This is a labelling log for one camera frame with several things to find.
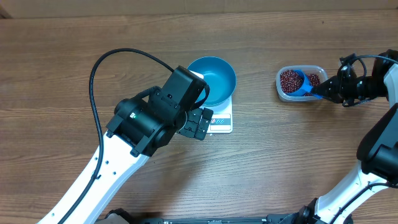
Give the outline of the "blue plastic measuring scoop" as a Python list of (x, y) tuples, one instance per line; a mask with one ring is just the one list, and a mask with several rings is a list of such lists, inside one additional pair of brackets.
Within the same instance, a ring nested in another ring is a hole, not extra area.
[(304, 96), (306, 93), (309, 93), (315, 98), (322, 99), (320, 95), (312, 93), (313, 87), (310, 85), (308, 77), (306, 76), (306, 74), (304, 74), (302, 70), (294, 70), (294, 72), (297, 73), (298, 76), (303, 79), (303, 82), (296, 91), (288, 93), (289, 96)]

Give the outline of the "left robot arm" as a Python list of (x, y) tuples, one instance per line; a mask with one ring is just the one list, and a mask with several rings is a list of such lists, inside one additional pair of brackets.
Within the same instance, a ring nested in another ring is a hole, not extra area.
[(122, 100), (83, 172), (41, 223), (94, 223), (130, 176), (174, 134), (202, 140), (212, 110), (199, 100), (202, 74), (177, 67), (165, 85)]

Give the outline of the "red beans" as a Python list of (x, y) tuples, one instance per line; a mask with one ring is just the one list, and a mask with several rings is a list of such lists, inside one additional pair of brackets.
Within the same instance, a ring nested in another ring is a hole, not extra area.
[[(315, 73), (306, 73), (310, 81), (311, 86), (319, 85), (320, 78)], [(280, 74), (280, 85), (282, 91), (287, 93), (292, 93), (296, 91), (302, 84), (303, 79), (298, 76), (293, 70), (286, 70)]]

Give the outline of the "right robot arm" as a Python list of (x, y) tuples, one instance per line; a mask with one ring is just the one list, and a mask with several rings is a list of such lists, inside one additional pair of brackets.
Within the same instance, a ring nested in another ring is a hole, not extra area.
[(316, 85), (303, 85), (312, 95), (344, 107), (385, 97), (389, 110), (361, 140), (353, 169), (328, 193), (313, 199), (284, 223), (351, 223), (351, 214), (384, 189), (397, 188), (397, 51), (372, 55), (371, 75), (357, 76), (356, 61), (365, 55), (341, 58), (337, 74)]

